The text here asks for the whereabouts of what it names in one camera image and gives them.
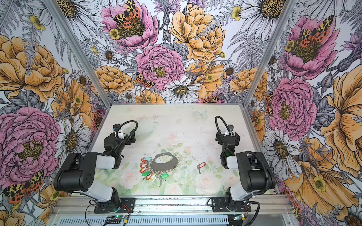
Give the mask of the metal key organizer plate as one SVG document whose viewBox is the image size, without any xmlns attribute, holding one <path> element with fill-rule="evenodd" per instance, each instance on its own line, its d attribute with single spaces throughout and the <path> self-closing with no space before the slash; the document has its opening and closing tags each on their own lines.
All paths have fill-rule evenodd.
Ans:
<svg viewBox="0 0 362 226">
<path fill-rule="evenodd" d="M 179 159 L 170 152 L 159 153 L 148 164 L 149 171 L 153 174 L 164 174 L 176 169 Z"/>
</svg>

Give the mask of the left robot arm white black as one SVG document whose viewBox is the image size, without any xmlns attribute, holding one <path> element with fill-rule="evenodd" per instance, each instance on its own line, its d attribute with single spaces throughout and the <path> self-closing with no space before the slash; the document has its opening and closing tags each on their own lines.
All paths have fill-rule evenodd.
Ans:
<svg viewBox="0 0 362 226">
<path fill-rule="evenodd" d="M 117 189 L 97 181 L 95 172 L 98 169 L 115 170 L 119 168 L 124 158 L 122 155 L 124 146 L 134 142 L 135 130 L 123 138 L 116 131 L 105 138 L 103 153 L 69 154 L 54 179 L 55 190 L 85 195 L 92 198 L 96 202 L 96 206 L 105 211 L 116 212 L 123 208 L 130 212 L 119 198 Z"/>
</svg>

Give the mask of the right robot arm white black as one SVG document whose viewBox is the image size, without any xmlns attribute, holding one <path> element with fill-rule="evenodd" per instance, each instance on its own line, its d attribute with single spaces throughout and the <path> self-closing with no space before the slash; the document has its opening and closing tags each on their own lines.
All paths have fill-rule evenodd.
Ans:
<svg viewBox="0 0 362 226">
<path fill-rule="evenodd" d="M 252 151 L 235 152 L 239 140 L 238 134 L 216 133 L 216 141 L 222 147 L 221 165 L 225 169 L 236 171 L 239 182 L 227 188 L 224 199 L 216 202 L 215 212 L 250 211 L 247 201 L 275 188 L 275 178 L 264 154 Z"/>
</svg>

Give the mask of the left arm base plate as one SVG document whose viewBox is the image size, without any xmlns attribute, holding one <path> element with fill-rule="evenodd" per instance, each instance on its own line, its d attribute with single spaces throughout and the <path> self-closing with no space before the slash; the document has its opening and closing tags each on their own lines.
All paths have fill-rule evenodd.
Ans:
<svg viewBox="0 0 362 226">
<path fill-rule="evenodd" d="M 119 198 L 119 201 L 113 203 L 100 202 L 96 204 L 94 208 L 95 214 L 106 214 L 106 213 L 133 213 L 135 207 L 136 198 Z"/>
</svg>

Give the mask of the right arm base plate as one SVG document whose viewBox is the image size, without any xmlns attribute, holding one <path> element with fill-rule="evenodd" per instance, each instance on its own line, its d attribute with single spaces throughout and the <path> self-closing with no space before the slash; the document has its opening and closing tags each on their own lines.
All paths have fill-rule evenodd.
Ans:
<svg viewBox="0 0 362 226">
<path fill-rule="evenodd" d="M 227 200 L 225 197 L 211 197 L 207 202 L 213 212 L 250 212 L 251 206 L 243 201 Z"/>
</svg>

